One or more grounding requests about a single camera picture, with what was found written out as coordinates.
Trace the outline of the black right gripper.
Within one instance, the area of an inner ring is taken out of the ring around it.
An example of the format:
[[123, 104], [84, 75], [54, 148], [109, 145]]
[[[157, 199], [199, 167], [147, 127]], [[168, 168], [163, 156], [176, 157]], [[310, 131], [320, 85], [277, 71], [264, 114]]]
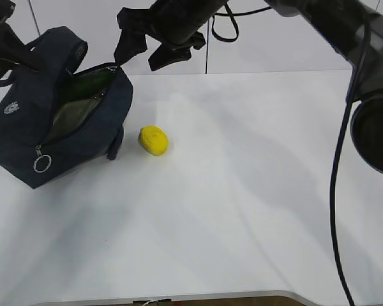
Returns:
[[150, 8], [122, 8], [117, 15], [121, 35], [114, 51], [122, 66], [147, 50], [146, 37], [162, 43], [149, 57], [151, 71], [192, 58], [191, 47], [201, 49], [206, 40], [199, 29], [226, 1], [155, 1]]

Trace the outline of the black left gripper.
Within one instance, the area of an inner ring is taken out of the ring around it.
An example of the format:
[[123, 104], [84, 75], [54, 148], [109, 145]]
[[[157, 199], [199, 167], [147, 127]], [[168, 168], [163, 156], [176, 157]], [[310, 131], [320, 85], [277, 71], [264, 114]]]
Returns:
[[42, 63], [31, 49], [23, 44], [6, 21], [13, 15], [16, 4], [0, 0], [0, 68], [13, 69], [22, 66], [39, 71]]

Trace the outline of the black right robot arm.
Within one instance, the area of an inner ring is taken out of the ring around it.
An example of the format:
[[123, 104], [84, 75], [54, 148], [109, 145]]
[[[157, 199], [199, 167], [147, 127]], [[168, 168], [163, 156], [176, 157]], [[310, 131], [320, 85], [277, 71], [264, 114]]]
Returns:
[[264, 1], [242, 35], [228, 1], [155, 1], [117, 14], [121, 36], [114, 52], [124, 64], [159, 47], [148, 62], [156, 71], [207, 47], [211, 73], [351, 71], [345, 114], [361, 158], [383, 174], [383, 15], [362, 1]]

